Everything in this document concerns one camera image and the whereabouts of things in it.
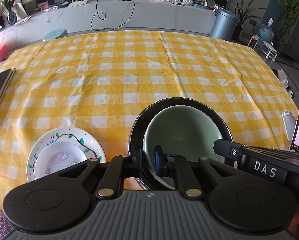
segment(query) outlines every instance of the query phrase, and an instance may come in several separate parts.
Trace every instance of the white marble wall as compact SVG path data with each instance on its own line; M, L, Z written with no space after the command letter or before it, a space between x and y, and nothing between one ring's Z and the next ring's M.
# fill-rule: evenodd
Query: white marble wall
M208 35L216 18L215 13L209 9L174 5L169 1L133 1L134 13L122 27L174 29ZM95 16L92 22L93 28L116 28L128 20L133 10L133 3L99 0L98 10L106 14L106 19L100 20ZM7 49L11 50L41 40L52 30L65 28L68 33L90 31L91 19L95 13L96 0L91 0L86 5L38 13L25 23L1 30L0 43L5 43Z

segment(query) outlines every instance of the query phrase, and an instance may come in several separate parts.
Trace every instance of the trash can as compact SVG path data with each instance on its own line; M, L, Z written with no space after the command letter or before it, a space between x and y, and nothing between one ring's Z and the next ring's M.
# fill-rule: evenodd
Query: trash can
M230 41L239 20L234 13L219 9L211 31L211 38Z

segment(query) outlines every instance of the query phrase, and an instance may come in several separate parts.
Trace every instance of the black bowl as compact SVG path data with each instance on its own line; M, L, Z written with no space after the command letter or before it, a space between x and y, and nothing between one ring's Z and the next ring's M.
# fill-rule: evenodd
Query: black bowl
M155 115L160 111L170 106L191 106L198 110L201 110L207 116L209 116L212 121L216 124L221 132L224 140L233 141L231 132L223 119L210 107L205 104L198 102L193 99L188 98L166 98L157 101L150 106L148 106L135 120L133 127L131 128L131 133L128 140L128 153L131 155L135 152L136 147L140 145L143 147L143 139L145 131ZM234 161L225 158L225 164L233 166ZM143 164L142 176L136 179L138 184L145 190L169 190L169 188L163 186L159 181L157 181L149 171L149 165L145 162Z

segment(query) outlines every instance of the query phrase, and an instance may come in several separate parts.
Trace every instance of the blue stool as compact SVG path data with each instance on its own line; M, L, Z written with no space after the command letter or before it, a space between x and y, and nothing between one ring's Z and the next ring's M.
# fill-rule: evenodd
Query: blue stool
M51 41L51 40L56 40L56 39L63 38L63 37L68 37L68 33L67 33L66 29L51 31L50 33L48 33L48 35L46 35L43 38L43 41Z

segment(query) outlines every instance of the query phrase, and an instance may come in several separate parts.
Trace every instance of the yellow checkered tablecloth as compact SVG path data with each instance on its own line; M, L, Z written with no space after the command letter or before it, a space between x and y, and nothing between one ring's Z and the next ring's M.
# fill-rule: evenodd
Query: yellow checkered tablecloth
M0 209L26 182L28 154L40 136L70 125L91 133L107 161L127 152L138 114L167 97L214 109L234 140L284 149L281 113L298 110L271 69L243 45L158 31L91 33L15 51L17 69L0 106ZM138 187L130 179L127 187Z

